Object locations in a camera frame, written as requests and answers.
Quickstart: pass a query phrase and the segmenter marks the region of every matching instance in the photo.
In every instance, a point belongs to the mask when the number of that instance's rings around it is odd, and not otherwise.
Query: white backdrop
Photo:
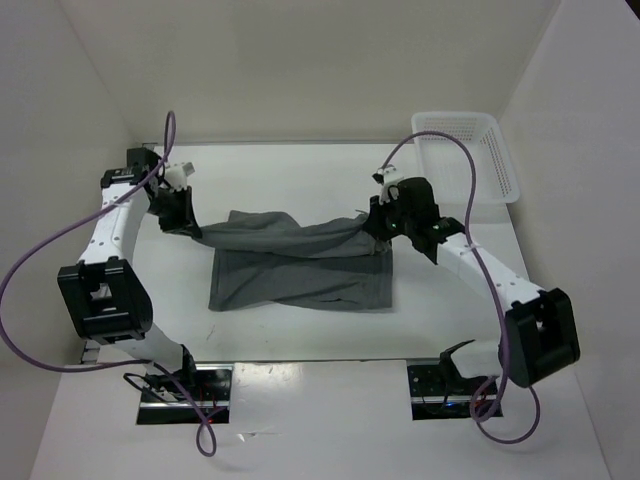
[[[0,63],[4,275],[37,241],[100,206],[99,179],[122,162],[131,137],[55,2],[1,3]],[[39,254],[16,275],[3,302],[7,330],[41,360],[79,358],[56,274],[75,263],[88,236],[78,232]],[[58,381],[0,345],[2,478],[28,477]]]
[[[615,480],[640,470],[639,47],[624,0],[565,0],[500,122],[516,233],[532,278],[572,298],[578,379]]]
[[[396,140],[498,115],[556,0],[61,0],[137,139]]]

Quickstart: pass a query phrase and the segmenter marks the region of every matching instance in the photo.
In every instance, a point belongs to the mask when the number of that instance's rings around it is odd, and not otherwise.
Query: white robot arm
[[[157,165],[150,150],[127,151],[127,167],[108,170],[101,180],[103,208],[131,190]],[[131,265],[146,213],[159,217],[164,232],[201,235],[191,205],[190,163],[169,165],[147,188],[101,217],[76,265],[62,267],[58,285],[78,335],[112,345],[133,358],[154,360],[188,379],[195,365],[186,347],[153,323],[153,307]],[[152,364],[149,374],[161,375]]]
[[[560,289],[549,292],[521,278],[473,239],[464,226],[440,216],[433,189],[422,177],[404,177],[393,167],[380,169],[373,178],[382,192],[370,199],[364,230],[381,241],[407,236],[413,247],[434,264],[448,269],[479,295],[491,294],[477,259],[480,253],[495,282],[505,315],[509,340],[509,378],[529,387],[580,358],[569,297]],[[440,356],[449,381],[502,374],[500,345],[463,342]]]

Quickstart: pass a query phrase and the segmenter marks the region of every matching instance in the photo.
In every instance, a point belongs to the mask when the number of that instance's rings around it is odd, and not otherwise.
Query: gray cloth
[[[301,227],[284,212],[232,211],[196,241],[216,249],[209,308],[275,301],[319,310],[391,306],[393,255],[362,231],[366,215]]]

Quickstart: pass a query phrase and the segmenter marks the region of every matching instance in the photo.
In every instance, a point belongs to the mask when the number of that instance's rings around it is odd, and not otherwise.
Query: work area
[[[7,478],[634,478],[626,3],[161,3],[3,7]]]

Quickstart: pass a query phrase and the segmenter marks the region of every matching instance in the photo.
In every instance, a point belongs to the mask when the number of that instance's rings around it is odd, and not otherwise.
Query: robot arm
[[[103,207],[113,203],[148,174],[160,157],[145,148],[127,151],[127,167],[103,176]],[[195,364],[183,345],[153,323],[151,299],[131,264],[142,218],[158,217],[163,232],[200,237],[187,176],[191,164],[168,166],[143,190],[100,218],[78,263],[62,267],[58,285],[81,338],[112,345],[137,359],[164,365],[185,384]],[[152,365],[151,375],[161,375]]]
[[[580,346],[569,297],[560,289],[545,291],[516,275],[475,241],[469,245],[464,226],[440,216],[433,189],[425,178],[404,179],[393,166],[374,179],[382,192],[370,200],[364,230],[389,241],[407,236],[413,247],[434,264],[443,266],[476,293],[491,298],[489,287],[472,249],[479,250],[495,282],[505,314],[509,338],[509,378],[528,387],[580,358]],[[464,342],[443,352],[441,363],[449,377],[472,378],[501,373],[499,346]]]

